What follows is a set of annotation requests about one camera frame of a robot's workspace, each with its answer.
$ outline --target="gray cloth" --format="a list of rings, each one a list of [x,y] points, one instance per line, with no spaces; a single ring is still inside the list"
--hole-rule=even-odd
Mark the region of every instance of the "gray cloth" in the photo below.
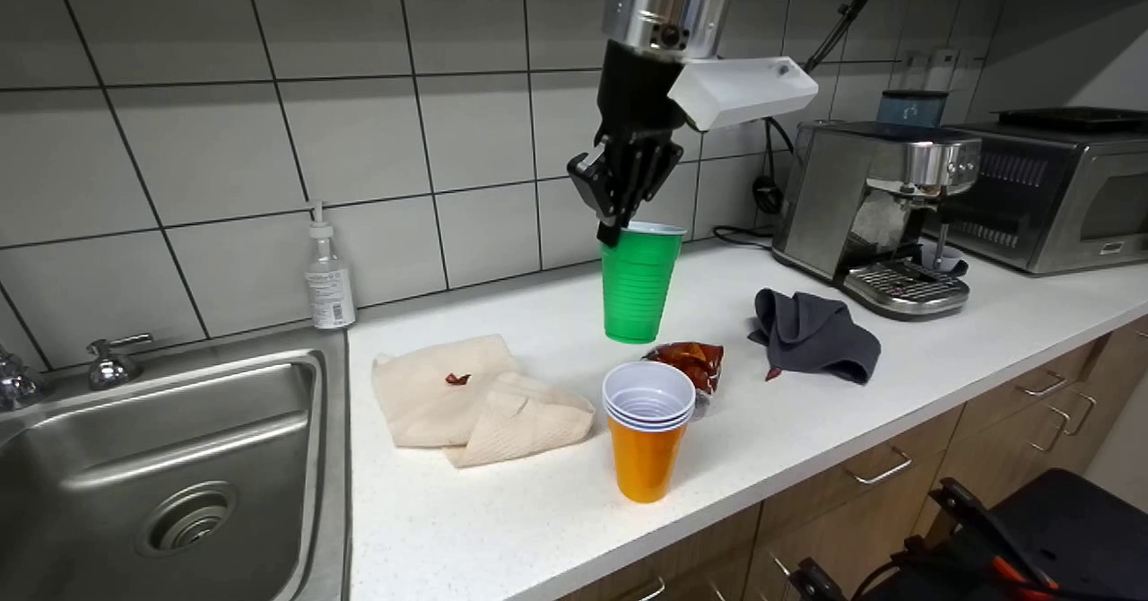
[[[848,306],[797,291],[785,297],[760,290],[754,298],[758,330],[750,339],[766,346],[773,368],[829,373],[866,384],[881,356],[881,341],[850,318]]]

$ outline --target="stacked cups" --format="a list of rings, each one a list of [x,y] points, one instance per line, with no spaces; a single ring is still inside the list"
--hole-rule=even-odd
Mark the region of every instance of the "stacked cups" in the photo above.
[[[614,443],[618,487],[627,498],[654,502],[669,490],[693,400],[693,381],[673,365],[637,360],[606,375],[602,404]]]
[[[616,247],[602,245],[602,297],[611,339],[647,344],[658,335],[684,234],[680,226],[631,221]]]

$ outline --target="sink drain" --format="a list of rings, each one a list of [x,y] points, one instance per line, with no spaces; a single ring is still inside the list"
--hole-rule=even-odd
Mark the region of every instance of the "sink drain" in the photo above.
[[[144,520],[135,549],[145,556],[169,556],[193,547],[223,526],[235,509],[235,487],[225,482],[185,487]]]

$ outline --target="faucet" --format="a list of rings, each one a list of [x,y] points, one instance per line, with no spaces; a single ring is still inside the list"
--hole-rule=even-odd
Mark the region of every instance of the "faucet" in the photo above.
[[[52,393],[52,385],[20,357],[0,346],[0,409],[32,406]]]
[[[87,346],[87,352],[95,356],[95,360],[87,368],[87,385],[93,391],[106,391],[107,389],[123,385],[129,381],[142,375],[144,368],[131,360],[130,357],[114,354],[113,348],[131,346],[131,344],[150,343],[152,335],[124,336],[123,339],[94,339]]]

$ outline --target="espresso machine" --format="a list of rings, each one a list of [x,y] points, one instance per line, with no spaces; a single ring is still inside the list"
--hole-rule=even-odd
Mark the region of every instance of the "espresso machine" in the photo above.
[[[774,257],[889,318],[959,311],[969,287],[923,266],[918,239],[925,218],[944,212],[946,197],[972,187],[979,156],[980,139],[955,130],[802,123]],[[943,225],[938,258],[945,234]]]

